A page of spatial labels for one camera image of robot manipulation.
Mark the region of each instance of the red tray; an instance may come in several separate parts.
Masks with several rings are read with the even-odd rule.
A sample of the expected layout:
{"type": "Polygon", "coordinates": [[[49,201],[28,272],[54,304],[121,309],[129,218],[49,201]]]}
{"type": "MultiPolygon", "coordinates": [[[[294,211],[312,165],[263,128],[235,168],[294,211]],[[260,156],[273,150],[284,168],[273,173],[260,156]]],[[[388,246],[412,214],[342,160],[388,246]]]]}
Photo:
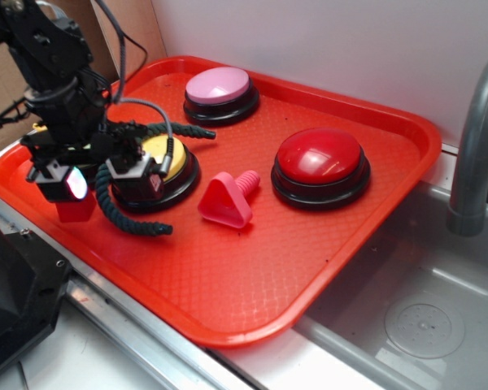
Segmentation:
{"type": "MultiPolygon", "coordinates": [[[[125,92],[156,102],[171,120],[185,124],[186,82],[220,65],[192,57],[159,60],[125,92]]],[[[192,341],[219,348],[273,336],[294,324],[403,200],[439,155],[441,139],[416,115],[249,74],[261,95],[250,118],[217,128],[214,141],[181,139],[203,173],[194,193],[170,210],[133,216],[173,225],[171,236],[130,236],[97,207],[87,223],[60,223],[54,205],[25,181],[30,162],[22,147],[0,159],[0,197],[192,341]],[[372,181],[349,206],[302,211],[275,197],[269,177],[283,140],[319,126],[354,135],[371,163],[372,181]],[[251,223],[236,230],[204,220],[197,204],[210,178],[249,169],[262,179],[248,198],[251,223]]],[[[109,116],[162,121],[152,109],[133,104],[112,107],[109,116]]]]}

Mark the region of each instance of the pink button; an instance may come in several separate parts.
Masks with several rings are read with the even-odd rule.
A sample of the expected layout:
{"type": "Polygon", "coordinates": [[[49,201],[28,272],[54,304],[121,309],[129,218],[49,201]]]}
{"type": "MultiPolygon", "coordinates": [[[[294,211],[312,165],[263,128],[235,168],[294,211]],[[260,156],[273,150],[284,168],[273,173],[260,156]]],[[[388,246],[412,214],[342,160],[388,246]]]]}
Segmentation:
{"type": "Polygon", "coordinates": [[[278,163],[290,179],[303,184],[330,184],[358,167],[358,141],[337,128],[309,128],[287,138],[278,163]]]}
{"type": "Polygon", "coordinates": [[[188,97],[199,104],[230,102],[245,93],[250,77],[236,67],[216,67],[203,71],[186,85],[188,97]]]}

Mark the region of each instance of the pink plastic toy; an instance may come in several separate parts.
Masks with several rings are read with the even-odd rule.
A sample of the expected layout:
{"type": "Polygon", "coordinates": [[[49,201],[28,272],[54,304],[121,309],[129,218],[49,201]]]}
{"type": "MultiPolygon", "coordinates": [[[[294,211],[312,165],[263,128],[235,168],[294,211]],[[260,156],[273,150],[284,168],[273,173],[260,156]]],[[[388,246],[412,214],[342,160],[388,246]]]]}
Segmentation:
{"type": "Polygon", "coordinates": [[[205,219],[233,228],[244,228],[253,216],[246,196],[259,183],[260,176],[255,171],[245,171],[235,180],[228,172],[221,172],[208,184],[198,204],[198,211],[205,219]]]}

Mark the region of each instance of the faucet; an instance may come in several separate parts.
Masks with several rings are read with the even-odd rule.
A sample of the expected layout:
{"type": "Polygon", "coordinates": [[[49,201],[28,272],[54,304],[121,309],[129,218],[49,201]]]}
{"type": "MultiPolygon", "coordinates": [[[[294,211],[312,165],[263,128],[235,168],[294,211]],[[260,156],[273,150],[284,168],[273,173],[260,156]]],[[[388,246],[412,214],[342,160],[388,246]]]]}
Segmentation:
{"type": "Polygon", "coordinates": [[[484,228],[488,202],[488,63],[475,89],[452,183],[447,212],[448,229],[476,236],[484,228]]]}

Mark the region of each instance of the gray sink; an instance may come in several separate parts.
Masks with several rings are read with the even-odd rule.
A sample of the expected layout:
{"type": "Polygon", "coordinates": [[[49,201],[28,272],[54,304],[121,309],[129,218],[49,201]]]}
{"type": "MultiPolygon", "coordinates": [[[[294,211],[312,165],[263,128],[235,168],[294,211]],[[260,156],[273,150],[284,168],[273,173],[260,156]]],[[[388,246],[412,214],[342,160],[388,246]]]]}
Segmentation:
{"type": "Polygon", "coordinates": [[[384,388],[488,389],[488,211],[463,238],[419,184],[295,329],[384,388]]]}

